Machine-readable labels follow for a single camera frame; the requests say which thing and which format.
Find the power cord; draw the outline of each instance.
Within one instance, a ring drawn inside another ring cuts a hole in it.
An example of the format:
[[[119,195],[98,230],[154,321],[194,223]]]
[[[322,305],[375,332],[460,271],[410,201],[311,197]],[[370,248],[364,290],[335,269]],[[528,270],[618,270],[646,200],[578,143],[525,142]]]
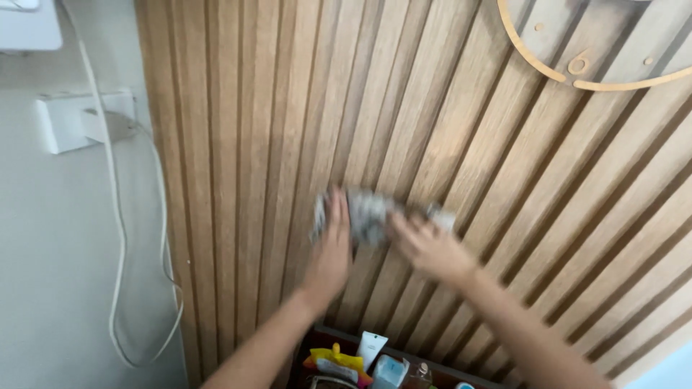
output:
[[[103,102],[101,101],[101,95],[98,91],[98,86],[96,84],[96,78],[94,76],[93,68],[91,67],[91,61],[89,60],[89,54],[87,53],[87,47],[84,45],[84,40],[82,39],[82,36],[79,32],[79,29],[75,25],[74,22],[74,17],[73,13],[70,11],[70,8],[66,3],[63,1],[58,1],[58,3],[62,6],[63,11],[65,12],[67,21],[69,24],[72,26],[72,29],[74,30],[75,36],[77,38],[79,48],[80,48],[80,54],[82,56],[82,61],[84,63],[84,69],[86,71],[86,77],[89,80],[89,88],[91,90],[91,94],[93,95],[94,98],[94,103],[96,105],[96,116],[98,117],[98,124],[101,127],[101,130],[103,131],[104,134],[104,144],[105,144],[105,149],[106,149],[106,159],[108,162],[108,173],[109,173],[109,180],[111,184],[111,198],[112,198],[112,205],[113,205],[113,213],[116,218],[116,223],[118,227],[118,237],[120,240],[120,245],[119,245],[119,257],[118,257],[118,273],[116,276],[116,285],[115,285],[115,290],[113,291],[113,302],[111,304],[111,313],[109,317],[109,323],[108,323],[108,331],[111,337],[111,340],[113,342],[113,346],[116,349],[116,353],[122,359],[122,362],[127,365],[128,367],[131,368],[140,368],[145,365],[148,365],[155,360],[163,353],[163,350],[168,346],[170,343],[171,339],[173,338],[173,335],[175,335],[175,331],[178,329],[178,326],[180,325],[180,320],[183,315],[183,301],[181,300],[180,303],[180,308],[178,309],[178,316],[176,317],[175,323],[173,324],[173,328],[171,329],[170,333],[168,334],[168,337],[166,338],[165,342],[161,346],[161,348],[158,350],[158,352],[150,359],[136,363],[134,362],[130,357],[127,356],[125,351],[122,348],[122,345],[120,344],[120,339],[118,339],[118,334],[116,332],[116,315],[118,313],[118,302],[120,300],[120,288],[122,286],[122,275],[123,275],[123,270],[125,268],[125,259],[127,257],[127,234],[125,232],[125,223],[122,220],[122,210],[120,208],[120,193],[119,193],[119,185],[118,185],[118,174],[116,170],[116,163],[115,163],[115,158],[113,157],[113,145],[111,142],[111,137],[109,135],[109,130],[108,130],[108,123],[106,120],[106,113],[103,108]],[[152,137],[149,135],[149,132],[146,131],[139,123],[133,123],[131,122],[132,126],[138,130],[139,133],[142,133],[146,135],[148,143],[152,149],[152,154],[154,155],[154,158],[156,159],[156,180],[158,184],[158,192],[159,196],[161,198],[161,208],[162,208],[162,223],[161,223],[161,246],[160,246],[160,251],[159,251],[159,257],[161,258],[161,266],[163,268],[163,274],[165,277],[170,280],[170,282],[175,286],[175,289],[182,294],[182,289],[178,284],[173,281],[173,275],[172,271],[171,274],[169,274],[166,271],[166,264],[165,264],[165,257],[164,257],[164,252],[165,249],[167,248],[168,242],[166,239],[166,229],[167,229],[167,204],[166,204],[166,196],[165,196],[165,184],[163,181],[163,171],[161,167],[161,158],[158,155],[158,151],[156,150],[156,146],[154,144],[154,140]]]

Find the cloth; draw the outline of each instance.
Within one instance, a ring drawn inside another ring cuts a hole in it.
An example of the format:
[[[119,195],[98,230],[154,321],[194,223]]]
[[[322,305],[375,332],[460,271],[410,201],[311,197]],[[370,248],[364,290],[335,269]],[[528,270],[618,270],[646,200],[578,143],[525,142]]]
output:
[[[327,225],[325,199],[328,198],[329,193],[322,193],[315,200],[315,224],[310,234],[312,242],[320,237]],[[354,244],[380,246],[387,242],[387,235],[382,228],[387,211],[403,212],[403,206],[390,197],[377,195],[364,189],[346,189],[346,200],[351,219],[351,238]],[[430,204],[422,213],[446,230],[452,230],[454,227],[455,214],[443,211],[435,203]]]

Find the plastic bottle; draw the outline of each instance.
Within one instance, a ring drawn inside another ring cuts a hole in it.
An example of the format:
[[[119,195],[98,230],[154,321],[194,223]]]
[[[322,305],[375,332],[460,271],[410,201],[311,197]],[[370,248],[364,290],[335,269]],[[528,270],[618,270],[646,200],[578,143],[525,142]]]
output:
[[[401,387],[402,389],[428,389],[433,384],[432,375],[425,362],[418,366],[411,365]]]

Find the white device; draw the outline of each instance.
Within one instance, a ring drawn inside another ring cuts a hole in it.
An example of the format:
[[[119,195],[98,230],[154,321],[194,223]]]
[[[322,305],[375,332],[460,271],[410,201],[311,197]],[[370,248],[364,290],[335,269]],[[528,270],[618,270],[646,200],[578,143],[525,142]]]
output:
[[[46,51],[61,46],[55,0],[0,0],[0,51]]]

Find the electrical outlet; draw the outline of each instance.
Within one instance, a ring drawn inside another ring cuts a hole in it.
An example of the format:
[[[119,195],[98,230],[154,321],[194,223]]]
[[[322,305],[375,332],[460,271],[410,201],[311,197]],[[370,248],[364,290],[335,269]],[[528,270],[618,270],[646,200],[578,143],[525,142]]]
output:
[[[117,112],[136,120],[132,93],[103,93],[101,100],[106,111]],[[48,151],[60,154],[100,144],[84,135],[82,112],[94,108],[92,95],[59,95],[37,100],[37,110]]]

